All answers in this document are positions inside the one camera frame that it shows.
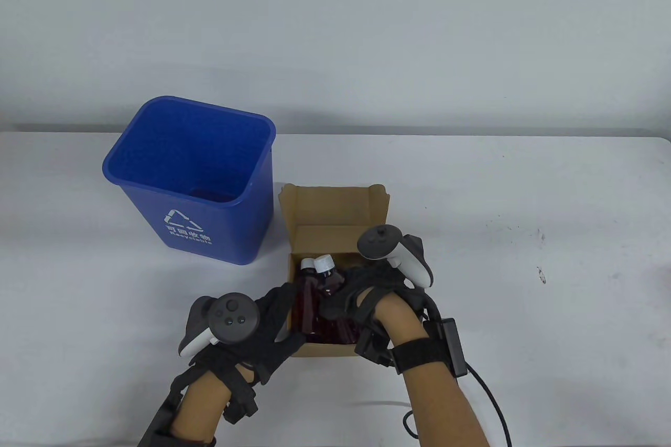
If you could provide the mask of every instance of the gray wall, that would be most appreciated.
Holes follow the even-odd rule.
[[[22,128],[114,130],[163,94],[286,132],[671,124],[670,0],[0,0],[0,17],[0,110]]]

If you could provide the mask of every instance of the white table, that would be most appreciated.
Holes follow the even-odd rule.
[[[247,267],[166,248],[101,174],[116,138],[0,133],[0,443],[137,440],[185,367],[192,301],[285,279],[278,210]],[[515,447],[671,440],[668,142],[280,135],[273,156],[277,190],[386,185],[388,221],[424,239],[430,293]],[[460,385],[503,445],[482,390],[470,376]],[[292,358],[258,390],[257,415],[218,436],[415,445],[404,402],[391,369]]]

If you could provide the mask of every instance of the cardboard box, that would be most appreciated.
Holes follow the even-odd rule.
[[[369,187],[298,187],[288,183],[279,195],[291,243],[288,281],[304,258],[329,253],[347,269],[364,263],[356,242],[370,227],[386,223],[389,195],[383,185]],[[298,357],[354,356],[350,344],[304,344]]]

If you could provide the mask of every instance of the blue recycling bin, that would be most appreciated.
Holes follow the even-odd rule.
[[[245,265],[273,217],[275,135],[262,115],[157,97],[107,154],[103,173],[170,248]]]

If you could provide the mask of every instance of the brown bottle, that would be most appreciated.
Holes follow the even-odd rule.
[[[330,297],[345,283],[345,278],[336,269],[331,255],[315,258],[315,270],[317,291],[324,297]],[[324,342],[327,344],[355,344],[359,338],[359,330],[350,320],[344,318],[332,322],[323,320],[323,324]]]
[[[323,343],[321,318],[317,314],[319,312],[317,273],[315,261],[312,258],[304,258],[300,261],[296,286],[298,288],[296,304],[291,312],[293,330],[304,333],[306,342]]]

